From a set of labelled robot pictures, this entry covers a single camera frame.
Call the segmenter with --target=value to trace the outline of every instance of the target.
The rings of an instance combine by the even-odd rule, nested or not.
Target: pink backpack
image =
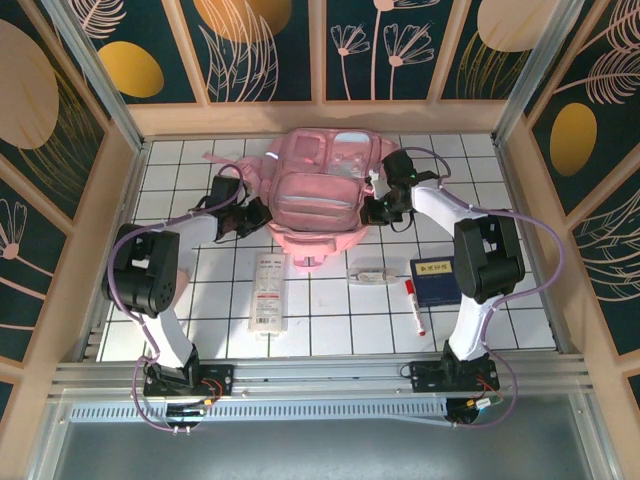
[[[364,179],[370,170],[381,170],[382,159],[397,149],[365,130],[300,128],[276,139],[262,157],[235,163],[269,207],[273,238],[305,273],[367,234],[360,209],[373,191]]]

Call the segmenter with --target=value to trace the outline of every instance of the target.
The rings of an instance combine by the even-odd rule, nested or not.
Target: marker pen
[[[424,337],[426,335],[426,331],[424,329],[424,323],[422,322],[422,317],[420,315],[420,305],[418,305],[418,297],[416,297],[415,288],[413,288],[413,282],[411,280],[407,280],[404,282],[407,287],[407,294],[409,295],[409,301],[411,302],[411,308],[413,310],[413,318],[416,321],[416,326],[418,327],[418,335]]]

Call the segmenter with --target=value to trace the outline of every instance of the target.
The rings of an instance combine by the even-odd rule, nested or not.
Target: small white box
[[[282,296],[285,261],[286,256],[281,253],[258,254],[249,319],[250,332],[278,334],[284,331]]]

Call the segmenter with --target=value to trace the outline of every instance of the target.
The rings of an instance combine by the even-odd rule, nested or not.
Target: yellow oval
[[[11,145],[41,147],[58,122],[56,74],[31,37],[0,20],[0,138]]]
[[[598,122],[581,103],[564,107],[551,129],[551,164],[560,175],[575,175],[587,163],[598,135]]]
[[[132,97],[152,97],[164,87],[158,62],[144,48],[129,42],[108,43],[98,51],[116,88]]]
[[[250,38],[255,27],[250,28],[250,12],[245,0],[194,0],[193,3],[202,20],[221,37],[243,43],[261,40],[260,37]],[[258,28],[262,17],[272,35],[281,32],[291,18],[291,0],[246,0],[246,3],[256,17]]]
[[[482,0],[478,35],[500,52],[524,52],[536,46],[558,0]]]

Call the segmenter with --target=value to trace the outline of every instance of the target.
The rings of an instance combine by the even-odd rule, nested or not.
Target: dark teal panel
[[[394,8],[378,16],[373,2],[328,0],[327,100],[347,100],[346,88],[351,100],[371,100],[372,75],[375,99],[427,98],[452,3],[415,0],[411,4],[416,8]],[[376,23],[378,36],[374,38]],[[377,47],[372,73],[374,43]],[[349,54],[341,56],[338,48],[344,47]],[[401,66],[392,68],[390,58],[393,61],[394,57],[402,59]]]
[[[0,227],[0,324],[35,327],[66,236],[1,180]],[[31,335],[0,326],[0,356],[21,362]]]
[[[104,131],[16,0],[2,2],[0,19],[18,27],[42,49],[56,72],[60,96],[58,122],[44,145],[20,149],[0,138],[0,155],[73,218]]]
[[[193,90],[162,2],[126,1],[119,13],[125,13],[125,16],[117,23],[115,31],[106,34],[105,39],[91,39],[96,50],[99,51],[112,42],[133,43],[146,50],[158,62],[164,76],[164,86],[159,93],[147,98],[122,93],[124,101],[128,104],[194,103]]]
[[[553,75],[553,72],[555,72],[556,68],[558,68],[558,64],[562,60],[562,57],[564,57],[564,54],[567,52],[567,48],[569,48],[569,45],[571,45],[571,42],[573,41],[573,37],[575,37],[576,33],[578,33],[578,30],[580,30],[580,27],[582,26],[582,22],[584,22],[584,19],[589,13],[589,10],[591,10],[591,7],[593,6],[594,1],[595,0],[585,0],[585,2],[582,4],[582,9],[580,10],[580,14],[576,19],[576,23],[573,24],[573,27],[567,34],[567,37],[564,39],[564,41],[562,42],[562,45],[558,49],[558,53],[556,54],[553,61],[549,65],[549,68],[545,72],[544,77],[540,80],[540,83],[538,84],[538,88],[535,89],[535,91],[533,92],[533,95],[531,95],[531,98],[529,99],[529,103],[527,103],[527,106],[524,108],[525,115],[528,116],[531,110],[533,109],[533,107],[535,106],[535,104],[538,102],[540,95],[542,95],[542,91],[546,88],[547,83],[549,83],[549,79]]]
[[[0,422],[2,422],[2,417],[7,409],[7,405],[9,405],[9,397],[11,397],[12,390],[12,384],[0,382]]]
[[[640,349],[640,171],[573,230],[620,355]]]
[[[624,97],[614,95],[613,101],[608,103],[602,100],[601,93],[603,90],[597,88],[597,91],[600,92],[600,100],[598,100],[595,95],[592,95],[593,98],[590,99],[586,89],[588,83],[585,80],[594,64],[603,55],[614,52],[607,36],[600,36],[600,34],[609,27],[609,19],[617,4],[618,2],[616,1],[611,2],[600,17],[587,43],[591,39],[598,38],[588,48],[578,53],[560,81],[556,92],[533,126],[533,134],[549,169],[558,198],[566,213],[571,212],[640,142],[640,129],[638,129],[640,124],[640,94],[637,91],[634,93],[632,89],[627,92],[629,95]],[[636,16],[637,20],[640,21],[640,10],[636,11]],[[637,70],[640,42],[637,42],[635,49],[629,50],[628,55],[631,59],[636,58]],[[613,77],[614,74],[621,75],[624,72],[612,71],[610,73],[612,74],[610,77]],[[631,79],[629,80],[631,84],[635,81],[632,79],[633,74],[634,72],[631,71],[628,77]],[[621,79],[621,82],[613,84],[613,90],[620,88],[621,84],[626,83],[628,80],[628,78],[623,78],[622,76],[618,78]],[[571,103],[585,105],[593,112],[598,125],[598,133],[595,147],[584,167],[572,176],[563,176],[551,163],[550,140],[551,131],[558,114]]]
[[[53,30],[56,37],[58,37],[58,43],[60,43],[60,45],[62,45],[62,48],[64,48],[64,51],[67,52],[67,56],[73,62],[73,66],[76,67],[76,70],[80,73],[80,75],[82,75],[84,82],[87,84],[87,86],[89,87],[89,90],[91,90],[91,93],[93,94],[93,98],[95,98],[96,101],[98,102],[98,105],[100,105],[100,109],[102,110],[102,113],[104,113],[108,119],[111,119],[111,115],[109,115],[109,111],[107,110],[107,107],[105,107],[104,104],[102,103],[102,100],[100,99],[97,92],[93,88],[93,85],[91,84],[89,79],[85,76],[84,70],[76,60],[76,57],[74,57],[73,53],[71,53],[71,50],[67,46],[67,42],[64,41],[64,39],[60,35],[60,32],[58,32],[58,29],[53,24],[53,20],[51,20],[51,17],[47,13],[47,9],[44,8],[44,5],[42,5],[42,0],[36,0],[35,3],[36,3],[36,6],[40,9],[40,13],[42,13],[42,16],[51,27],[51,30]]]
[[[193,0],[181,0],[180,4],[205,84],[208,79],[211,79],[209,81],[211,88],[208,89],[208,93],[212,102],[311,100],[309,6],[307,0],[291,0],[291,3],[291,18],[280,32],[273,35],[275,52],[267,54],[263,49],[267,42],[255,42],[254,48],[248,50],[246,44],[219,37],[202,19]],[[219,56],[214,58],[219,59],[220,70],[233,72],[231,74],[233,80],[228,82],[231,88],[224,86],[226,85],[224,80],[221,81],[223,86],[217,88],[216,79],[223,78],[223,74],[210,72],[209,42],[215,42],[218,46]],[[262,64],[263,60],[265,64],[271,66],[271,69],[255,68],[256,65]],[[249,68],[251,68],[249,81],[245,81]],[[270,73],[264,76],[261,75],[263,71]]]
[[[497,52],[478,35],[478,9],[482,0],[472,0],[462,35],[442,92],[442,98],[465,100],[506,99],[524,67],[530,50]]]
[[[636,399],[638,408],[640,408],[640,375],[629,377],[629,385],[631,386],[631,391]]]

